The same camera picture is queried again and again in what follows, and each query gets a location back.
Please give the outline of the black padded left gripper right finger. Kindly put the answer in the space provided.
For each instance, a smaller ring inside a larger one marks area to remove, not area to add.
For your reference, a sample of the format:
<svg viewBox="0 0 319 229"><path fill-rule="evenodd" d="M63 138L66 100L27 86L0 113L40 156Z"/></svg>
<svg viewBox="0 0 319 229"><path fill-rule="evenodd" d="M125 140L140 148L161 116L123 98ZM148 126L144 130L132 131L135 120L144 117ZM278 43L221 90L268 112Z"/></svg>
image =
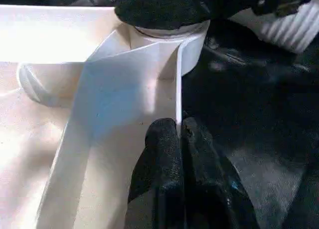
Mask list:
<svg viewBox="0 0 319 229"><path fill-rule="evenodd" d="M181 148L189 228L259 228L237 170L195 118L183 120Z"/></svg>

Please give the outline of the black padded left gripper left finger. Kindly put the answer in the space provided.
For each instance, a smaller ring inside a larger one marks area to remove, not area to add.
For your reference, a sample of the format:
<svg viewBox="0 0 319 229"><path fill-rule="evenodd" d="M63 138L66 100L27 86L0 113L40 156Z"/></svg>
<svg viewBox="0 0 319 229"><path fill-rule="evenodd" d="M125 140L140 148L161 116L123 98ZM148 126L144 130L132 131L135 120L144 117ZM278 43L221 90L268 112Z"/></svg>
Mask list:
<svg viewBox="0 0 319 229"><path fill-rule="evenodd" d="M131 177L127 229L184 228L184 176L175 121L157 119Z"/></svg>

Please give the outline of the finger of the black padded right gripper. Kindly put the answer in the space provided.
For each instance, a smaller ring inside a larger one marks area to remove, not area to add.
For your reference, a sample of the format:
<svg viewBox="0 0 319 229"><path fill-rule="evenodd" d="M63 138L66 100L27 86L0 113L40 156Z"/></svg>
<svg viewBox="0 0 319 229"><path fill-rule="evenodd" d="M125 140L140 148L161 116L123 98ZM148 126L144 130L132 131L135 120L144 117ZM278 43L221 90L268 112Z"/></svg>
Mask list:
<svg viewBox="0 0 319 229"><path fill-rule="evenodd" d="M117 17L132 26L174 30L210 18L204 0L116 0Z"/></svg>

